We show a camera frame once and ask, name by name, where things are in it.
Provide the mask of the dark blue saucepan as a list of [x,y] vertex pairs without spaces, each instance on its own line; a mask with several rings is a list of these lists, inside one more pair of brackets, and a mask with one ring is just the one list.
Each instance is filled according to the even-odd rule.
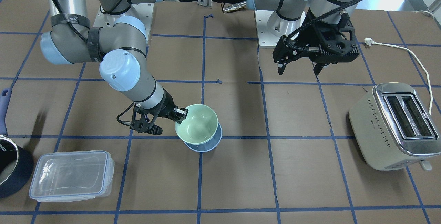
[[32,154],[8,137],[6,114],[12,95],[5,88],[0,97],[0,197],[6,198],[20,191],[29,181],[34,161]]

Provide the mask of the cream two-slot toaster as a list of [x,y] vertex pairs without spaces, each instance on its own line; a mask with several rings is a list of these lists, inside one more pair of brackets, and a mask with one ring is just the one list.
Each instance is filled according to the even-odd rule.
[[440,131],[413,87],[377,84],[348,113],[365,162],[390,171],[419,163],[431,171],[430,158],[440,155]]

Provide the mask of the clear plastic food container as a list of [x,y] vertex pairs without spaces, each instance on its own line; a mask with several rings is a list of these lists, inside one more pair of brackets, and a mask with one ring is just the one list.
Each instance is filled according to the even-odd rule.
[[38,202],[74,202],[106,197],[112,190],[114,161],[104,150],[42,155],[29,197]]

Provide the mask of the green bowl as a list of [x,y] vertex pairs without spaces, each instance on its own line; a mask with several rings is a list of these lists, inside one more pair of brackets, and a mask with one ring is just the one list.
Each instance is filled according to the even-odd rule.
[[175,132],[186,143],[205,144],[214,137],[218,128],[218,116],[207,105],[194,104],[186,107],[186,119],[175,123]]

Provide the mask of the blue bowl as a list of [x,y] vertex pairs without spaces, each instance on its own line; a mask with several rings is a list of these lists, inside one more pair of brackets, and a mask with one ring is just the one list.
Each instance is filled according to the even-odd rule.
[[209,152],[217,147],[222,139],[222,127],[218,123],[216,133],[214,136],[203,144],[189,144],[184,141],[184,144],[195,152]]

